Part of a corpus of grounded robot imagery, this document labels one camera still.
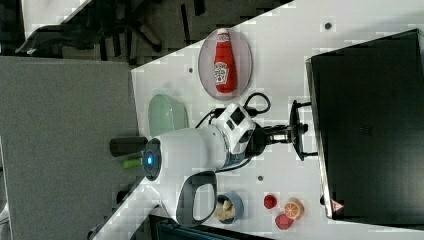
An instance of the floor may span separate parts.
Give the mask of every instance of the floor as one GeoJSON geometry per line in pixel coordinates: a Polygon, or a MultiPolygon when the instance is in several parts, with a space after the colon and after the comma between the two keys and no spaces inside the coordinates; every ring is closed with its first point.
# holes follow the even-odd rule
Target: floor
{"type": "MultiPolygon", "coordinates": [[[[138,6],[143,1],[149,0],[133,0],[132,4],[138,6]]],[[[160,4],[151,2],[147,4],[144,16],[140,19],[144,18],[160,37],[163,48],[157,53],[143,39],[133,40],[132,48],[136,51],[132,55],[137,58],[133,67],[200,41],[217,28],[232,27],[287,2],[290,0],[162,0],[160,4]],[[203,2],[203,13],[196,14],[195,2],[203,2]]],[[[118,8],[118,16],[122,16],[122,13],[122,7],[118,8]]],[[[108,61],[126,61],[125,34],[120,34],[120,56],[114,56],[112,44],[112,39],[106,39],[108,61]]],[[[97,45],[93,50],[64,47],[63,56],[71,59],[100,60],[100,47],[97,45]]]]}

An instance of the small cup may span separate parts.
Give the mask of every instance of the small cup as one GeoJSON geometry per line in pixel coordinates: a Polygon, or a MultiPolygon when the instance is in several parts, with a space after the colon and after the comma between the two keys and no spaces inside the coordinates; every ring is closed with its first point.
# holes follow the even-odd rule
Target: small cup
{"type": "Polygon", "coordinates": [[[224,224],[232,224],[235,221],[239,220],[241,216],[243,216],[243,212],[244,212],[243,201],[241,200],[241,197],[234,191],[218,195],[217,201],[219,203],[224,204],[225,200],[229,200],[233,204],[232,208],[235,209],[236,216],[231,219],[226,219],[224,221],[219,220],[219,221],[224,224]]]}
{"type": "Polygon", "coordinates": [[[267,209],[277,206],[277,198],[273,194],[267,194],[264,198],[264,206],[267,209]]]}

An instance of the gray panel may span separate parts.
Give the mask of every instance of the gray panel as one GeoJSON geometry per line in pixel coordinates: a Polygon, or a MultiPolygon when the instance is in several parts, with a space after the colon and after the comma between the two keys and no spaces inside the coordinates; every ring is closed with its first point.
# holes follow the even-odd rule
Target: gray panel
{"type": "Polygon", "coordinates": [[[128,65],[1,57],[0,69],[13,239],[85,239],[141,172],[108,146],[138,132],[128,65]]]}

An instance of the red cup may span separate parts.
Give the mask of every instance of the red cup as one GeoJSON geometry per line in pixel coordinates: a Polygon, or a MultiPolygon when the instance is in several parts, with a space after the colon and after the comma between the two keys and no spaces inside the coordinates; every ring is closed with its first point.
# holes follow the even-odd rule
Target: red cup
{"type": "Polygon", "coordinates": [[[264,198],[264,206],[267,209],[271,209],[273,207],[275,207],[277,205],[277,198],[272,195],[272,194],[268,194],[265,196],[264,198]]]}

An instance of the white table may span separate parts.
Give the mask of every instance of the white table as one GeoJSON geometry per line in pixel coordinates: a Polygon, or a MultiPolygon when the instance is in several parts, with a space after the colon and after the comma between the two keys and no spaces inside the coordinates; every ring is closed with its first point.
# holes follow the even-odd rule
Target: white table
{"type": "Polygon", "coordinates": [[[40,27],[69,21],[91,0],[21,0],[25,38],[40,27]]]}
{"type": "MultiPolygon", "coordinates": [[[[257,122],[262,126],[287,124],[292,101],[309,101],[306,59],[414,28],[424,30],[424,1],[297,0],[279,7],[233,28],[247,38],[254,62],[250,87],[233,101],[244,103],[251,93],[264,92],[273,105],[268,113],[258,116],[257,122]],[[327,22],[332,23],[332,29],[324,29],[327,22]]],[[[202,88],[197,72],[201,46],[202,42],[196,43],[132,71],[141,134],[149,136],[147,110],[156,93],[163,92],[185,103],[191,127],[211,109],[230,103],[213,99],[202,88]]],[[[304,137],[305,151],[315,151],[311,110],[306,108],[301,115],[310,126],[304,137]]],[[[244,168],[219,174],[218,191],[230,190],[242,196],[244,217],[225,226],[210,218],[205,225],[274,239],[424,238],[424,232],[327,219],[319,203],[317,158],[302,162],[289,145],[267,147],[244,168]],[[262,182],[257,180],[258,175],[264,176],[262,182]],[[289,230],[279,230],[274,224],[279,211],[263,207],[267,192],[278,194],[281,205],[289,197],[301,199],[306,209],[304,217],[289,230]]]]}

